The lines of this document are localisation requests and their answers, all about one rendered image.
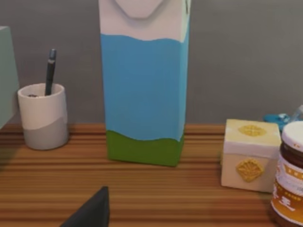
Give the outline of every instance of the pale green object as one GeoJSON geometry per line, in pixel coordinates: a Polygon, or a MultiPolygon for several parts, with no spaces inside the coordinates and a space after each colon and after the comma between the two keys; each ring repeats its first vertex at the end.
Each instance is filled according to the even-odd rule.
{"type": "Polygon", "coordinates": [[[0,26],[0,129],[18,110],[18,73],[10,28],[0,26]]]}

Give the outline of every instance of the table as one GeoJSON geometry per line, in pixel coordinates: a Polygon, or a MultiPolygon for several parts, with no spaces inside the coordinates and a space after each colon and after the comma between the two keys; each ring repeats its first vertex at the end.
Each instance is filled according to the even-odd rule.
{"type": "Polygon", "coordinates": [[[68,145],[34,151],[0,131],[0,226],[57,227],[109,186],[110,227],[274,227],[271,195],[220,186],[224,126],[187,125],[178,167],[107,160],[103,125],[72,125],[68,145]]]}

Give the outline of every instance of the cream-colored box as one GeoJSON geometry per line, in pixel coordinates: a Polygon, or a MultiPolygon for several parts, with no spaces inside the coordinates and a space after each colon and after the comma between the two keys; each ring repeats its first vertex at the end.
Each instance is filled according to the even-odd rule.
{"type": "Polygon", "coordinates": [[[280,132],[275,123],[228,119],[221,185],[271,193],[280,144],[280,132]]]}

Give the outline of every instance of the wood grain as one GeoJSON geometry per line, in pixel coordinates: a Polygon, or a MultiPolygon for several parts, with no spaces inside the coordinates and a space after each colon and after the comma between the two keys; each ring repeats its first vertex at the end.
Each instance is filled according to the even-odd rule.
{"type": "Polygon", "coordinates": [[[110,227],[274,227],[271,195],[220,186],[224,126],[187,125],[178,167],[107,160],[103,125],[72,125],[68,145],[35,151],[0,131],[0,226],[57,227],[109,186],[110,227]]]}

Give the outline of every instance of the gray wall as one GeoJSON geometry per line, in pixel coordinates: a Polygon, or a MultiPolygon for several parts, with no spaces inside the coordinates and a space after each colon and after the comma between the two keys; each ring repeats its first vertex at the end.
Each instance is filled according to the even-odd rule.
{"type": "MultiPolygon", "coordinates": [[[[292,113],[303,97],[302,24],[302,0],[193,0],[187,122],[292,113]]],[[[70,122],[104,121],[98,0],[1,0],[0,25],[12,29],[22,86],[44,82],[56,48],[70,122]]]]}

